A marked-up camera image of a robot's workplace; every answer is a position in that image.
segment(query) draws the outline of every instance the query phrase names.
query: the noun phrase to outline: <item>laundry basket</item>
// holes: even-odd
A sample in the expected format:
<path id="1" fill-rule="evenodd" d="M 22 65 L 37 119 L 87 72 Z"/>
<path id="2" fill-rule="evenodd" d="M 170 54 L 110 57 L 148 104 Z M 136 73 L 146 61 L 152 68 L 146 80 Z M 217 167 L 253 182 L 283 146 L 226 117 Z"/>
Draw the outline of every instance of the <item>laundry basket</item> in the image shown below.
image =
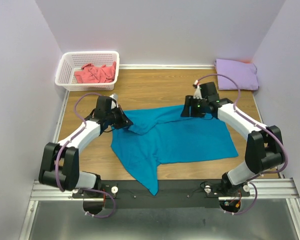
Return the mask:
<path id="1" fill-rule="evenodd" d="M 72 51 L 65 53 L 59 63 L 55 84 L 68 91 L 111 91 L 115 87 L 119 75 L 119 53 L 116 51 Z M 96 67 L 112 66 L 116 61 L 113 82 L 107 83 L 78 83 L 75 72 L 82 71 L 81 67 L 92 63 Z"/>

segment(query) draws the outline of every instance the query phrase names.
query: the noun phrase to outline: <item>lavender cushion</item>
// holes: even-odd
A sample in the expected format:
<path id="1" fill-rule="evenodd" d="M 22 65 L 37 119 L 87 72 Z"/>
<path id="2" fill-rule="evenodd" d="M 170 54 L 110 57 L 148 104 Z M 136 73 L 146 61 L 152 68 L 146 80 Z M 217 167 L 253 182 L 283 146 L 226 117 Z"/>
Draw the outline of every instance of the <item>lavender cushion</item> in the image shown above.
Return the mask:
<path id="1" fill-rule="evenodd" d="M 215 69 L 218 74 L 234 80 L 242 90 L 258 90 L 257 68 L 253 63 L 217 59 Z M 236 86 L 223 76 L 217 76 L 219 90 L 236 90 Z"/>

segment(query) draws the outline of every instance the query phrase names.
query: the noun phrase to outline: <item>red cloth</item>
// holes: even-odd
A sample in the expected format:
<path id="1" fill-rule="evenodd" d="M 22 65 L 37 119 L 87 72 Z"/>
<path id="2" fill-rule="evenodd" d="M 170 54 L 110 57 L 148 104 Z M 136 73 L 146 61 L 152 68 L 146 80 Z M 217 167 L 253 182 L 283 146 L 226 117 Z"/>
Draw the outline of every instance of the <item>red cloth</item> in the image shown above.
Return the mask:
<path id="1" fill-rule="evenodd" d="M 82 71 L 75 71 L 74 76 L 80 84 L 111 83 L 115 80 L 116 65 L 101 67 L 88 63 L 82 66 Z"/>

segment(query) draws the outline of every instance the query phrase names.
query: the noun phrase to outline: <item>blue cloth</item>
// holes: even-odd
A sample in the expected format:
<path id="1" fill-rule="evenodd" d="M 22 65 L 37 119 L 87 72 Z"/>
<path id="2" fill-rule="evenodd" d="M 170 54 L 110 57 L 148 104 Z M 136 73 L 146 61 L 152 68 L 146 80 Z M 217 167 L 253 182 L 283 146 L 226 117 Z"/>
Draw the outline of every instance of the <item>blue cloth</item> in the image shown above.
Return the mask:
<path id="1" fill-rule="evenodd" d="M 183 105 L 124 111 L 133 122 L 113 131 L 111 147 L 124 168 L 149 191 L 158 192 L 160 164 L 188 163 L 237 157 L 224 122 L 180 117 Z"/>

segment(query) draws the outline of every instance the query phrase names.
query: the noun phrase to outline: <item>wooden floor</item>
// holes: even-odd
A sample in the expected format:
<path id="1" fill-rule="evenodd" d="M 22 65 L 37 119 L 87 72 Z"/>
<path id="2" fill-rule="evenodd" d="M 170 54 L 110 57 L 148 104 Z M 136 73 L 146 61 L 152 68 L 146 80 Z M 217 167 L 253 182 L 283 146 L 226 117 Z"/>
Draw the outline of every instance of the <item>wooden floor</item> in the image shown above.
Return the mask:
<path id="1" fill-rule="evenodd" d="M 122 69 L 113 91 L 100 91 L 110 96 L 118 94 L 123 110 L 150 109 L 183 105 L 185 96 L 192 95 L 192 84 L 199 77 L 215 73 L 212 69 Z M 205 78 L 202 83 L 215 81 L 216 77 Z M 86 92 L 70 92 L 61 126 L 59 140 L 66 138 L 81 124 L 74 112 L 75 102 Z M 235 100 L 237 91 L 220 91 L 220 98 Z M 77 107 L 80 115 L 86 117 L 96 106 L 96 96 L 87 96 Z M 242 91 L 238 107 L 256 120 L 260 120 L 251 91 Z M 222 174 L 244 161 L 246 141 L 228 126 L 238 157 L 212 161 L 173 163 L 160 165 L 158 179 L 218 179 Z M 122 166 L 110 145 L 112 133 L 103 133 L 81 153 L 80 170 L 101 175 L 104 180 L 134 179 Z M 277 178 L 267 174 L 265 178 Z"/>

